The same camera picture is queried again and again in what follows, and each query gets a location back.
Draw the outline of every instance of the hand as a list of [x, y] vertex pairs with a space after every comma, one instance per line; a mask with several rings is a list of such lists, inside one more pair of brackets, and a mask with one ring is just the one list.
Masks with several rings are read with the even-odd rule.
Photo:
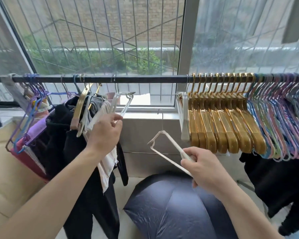
[[181, 160], [181, 165], [193, 176], [193, 187], [200, 186], [214, 194], [219, 200], [233, 193], [237, 187], [235, 181], [227, 173], [218, 158], [211, 151], [190, 147], [183, 149], [194, 161]]
[[100, 154], [102, 159], [117, 145], [122, 130], [123, 117], [116, 113], [105, 114], [94, 124], [86, 151]]

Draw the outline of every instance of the clothes rail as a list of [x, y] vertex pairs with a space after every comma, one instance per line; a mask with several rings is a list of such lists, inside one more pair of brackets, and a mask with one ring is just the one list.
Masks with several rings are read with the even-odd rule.
[[[251, 74], [239, 73], [241, 74], [241, 82], [252, 82]], [[272, 74], [274, 76], [281, 76], [283, 74]], [[265, 76], [258, 74], [261, 77], [261, 81], [265, 81]], [[201, 82], [207, 83], [217, 83], [217, 82], [234, 82], [237, 78], [234, 77], [233, 73], [226, 73], [222, 76], [222, 73], [207, 74], [204, 76], [201, 73]], [[157, 76], [157, 75], [148, 75], [148, 76], [95, 76], [89, 74], [77, 74], [77, 75], [28, 75], [12, 76], [12, 80], [15, 83], [19, 82], [33, 82], [33, 83], [192, 83], [193, 75], [176, 75], [176, 76]], [[199, 77], [196, 75], [195, 83], [199, 82]], [[299, 82], [299, 74], [297, 74], [296, 80], [294, 82]]]

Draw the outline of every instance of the black metal rod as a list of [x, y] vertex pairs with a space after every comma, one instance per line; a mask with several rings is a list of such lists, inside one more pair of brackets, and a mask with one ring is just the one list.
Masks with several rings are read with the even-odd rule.
[[[294, 74], [296, 76], [293, 79], [293, 82], [299, 82], [299, 74]], [[272, 79], [267, 79], [267, 75], [261, 74], [261, 81], [273, 81]], [[27, 76], [13, 76], [12, 80], [14, 82], [33, 82], [33, 83], [73, 83], [73, 75], [37, 75], [36, 77], [27, 77]], [[75, 78], [76, 83], [192, 83], [192, 75], [177, 75], [177, 76], [160, 76], [160, 75], [137, 75], [137, 76], [95, 76], [85, 74], [80, 77], [77, 75]], [[213, 77], [207, 75], [201, 77], [201, 82], [204, 83], [218, 83], [218, 82], [254, 82], [254, 78], [251, 74], [242, 74], [239, 78], [236, 74], [234, 76], [221, 75], [216, 76], [213, 74]], [[196, 76], [195, 83], [199, 83], [199, 77]]]

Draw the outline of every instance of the brick wall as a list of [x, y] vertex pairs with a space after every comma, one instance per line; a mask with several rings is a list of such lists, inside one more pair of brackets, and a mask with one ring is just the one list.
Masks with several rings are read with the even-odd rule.
[[[100, 46], [109, 47], [109, 31], [112, 37], [112, 43], [116, 44], [122, 39], [122, 34], [124, 39], [131, 38], [135, 35], [144, 32], [137, 36], [137, 44], [140, 47], [147, 47], [147, 0], [134, 0], [134, 12], [135, 12], [135, 25], [134, 29], [134, 17], [133, 17], [133, 4], [132, 0], [119, 0], [120, 5], [120, 17], [122, 25], [122, 33], [120, 28], [120, 18], [118, 12], [118, 1], [117, 0], [105, 0], [106, 13], [108, 17], [108, 24], [105, 15], [103, 0], [4, 0], [10, 13], [13, 16], [14, 22], [20, 33], [23, 36], [27, 36], [32, 32], [37, 32], [42, 26], [49, 25], [53, 20], [59, 20], [56, 22], [55, 26], [50, 25], [46, 27], [43, 31], [39, 31], [35, 34], [36, 39], [41, 39], [46, 42], [46, 37], [48, 37], [49, 42], [52, 46], [60, 46], [60, 40], [62, 44], [66, 44], [68, 48], [73, 46], [70, 32], [72, 34], [73, 41], [76, 45], [85, 46], [84, 36], [80, 26], [82, 23], [84, 28], [85, 39], [88, 46], [91, 47], [96, 44], [96, 35], [94, 32], [93, 21], [95, 24], [95, 29], [98, 32], [98, 40]], [[175, 38], [175, 25], [176, 25], [176, 13], [177, 13], [177, 2], [178, 0], [164, 0], [163, 5], [163, 22], [167, 22], [163, 25], [163, 43], [173, 44]], [[179, 0], [179, 12], [178, 16], [183, 15], [184, 0]], [[149, 0], [149, 28], [159, 25], [162, 21], [162, 0]], [[179, 43], [181, 35], [182, 17], [178, 19], [177, 24], [177, 34], [176, 40]], [[60, 40], [56, 33], [55, 27], [58, 30]], [[154, 44], [154, 46], [160, 46], [161, 40], [161, 26], [155, 27], [149, 31], [149, 41]], [[135, 45], [135, 38], [127, 41], [128, 43]]]

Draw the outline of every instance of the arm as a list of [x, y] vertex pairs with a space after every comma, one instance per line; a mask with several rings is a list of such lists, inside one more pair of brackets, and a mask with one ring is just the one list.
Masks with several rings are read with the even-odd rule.
[[122, 121], [117, 114], [97, 122], [86, 148], [0, 227], [0, 239], [54, 239], [70, 214], [97, 164], [119, 141]]
[[239, 239], [284, 238], [230, 177], [213, 153], [196, 147], [185, 148], [184, 151], [197, 161], [181, 161], [194, 178], [193, 187], [206, 189], [223, 203]]

